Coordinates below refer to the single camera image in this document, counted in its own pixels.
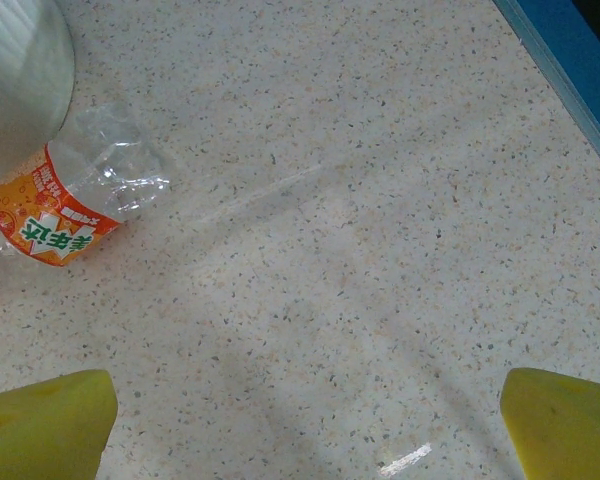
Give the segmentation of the white ribbed bin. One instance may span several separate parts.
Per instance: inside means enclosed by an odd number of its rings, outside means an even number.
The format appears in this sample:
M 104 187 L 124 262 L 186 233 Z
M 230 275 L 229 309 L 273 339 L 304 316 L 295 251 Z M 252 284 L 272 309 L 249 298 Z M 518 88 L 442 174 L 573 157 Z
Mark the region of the white ribbed bin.
M 56 0 L 0 0 L 0 176 L 56 135 L 74 78 L 73 43 Z

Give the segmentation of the blue edged aluminium side rail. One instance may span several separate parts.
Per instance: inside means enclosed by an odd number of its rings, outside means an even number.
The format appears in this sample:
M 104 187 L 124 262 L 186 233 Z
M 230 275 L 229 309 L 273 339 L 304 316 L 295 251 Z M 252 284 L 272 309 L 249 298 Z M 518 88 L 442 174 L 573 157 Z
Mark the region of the blue edged aluminium side rail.
M 600 156 L 600 0 L 492 0 Z

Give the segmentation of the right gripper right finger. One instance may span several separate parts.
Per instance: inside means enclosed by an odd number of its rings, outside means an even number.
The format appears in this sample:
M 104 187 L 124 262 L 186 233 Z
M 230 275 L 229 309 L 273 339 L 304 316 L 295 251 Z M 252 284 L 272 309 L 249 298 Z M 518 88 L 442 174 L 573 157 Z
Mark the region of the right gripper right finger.
M 515 368 L 500 411 L 526 480 L 600 480 L 600 383 Z

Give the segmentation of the crushed clear bottle orange label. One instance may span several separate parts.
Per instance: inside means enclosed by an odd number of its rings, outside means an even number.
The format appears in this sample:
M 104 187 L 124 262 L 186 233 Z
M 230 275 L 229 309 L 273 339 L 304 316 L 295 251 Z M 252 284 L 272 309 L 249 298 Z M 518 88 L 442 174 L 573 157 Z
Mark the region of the crushed clear bottle orange label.
M 127 104 L 69 115 L 52 140 L 0 177 L 0 291 L 67 266 L 170 183 L 170 163 Z

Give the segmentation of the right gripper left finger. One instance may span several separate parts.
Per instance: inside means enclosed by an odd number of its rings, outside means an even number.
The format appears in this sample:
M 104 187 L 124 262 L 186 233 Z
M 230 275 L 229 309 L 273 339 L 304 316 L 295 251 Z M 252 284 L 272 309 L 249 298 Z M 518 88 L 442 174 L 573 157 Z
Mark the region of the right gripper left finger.
M 117 411 L 105 370 L 0 393 L 0 480 L 95 480 Z

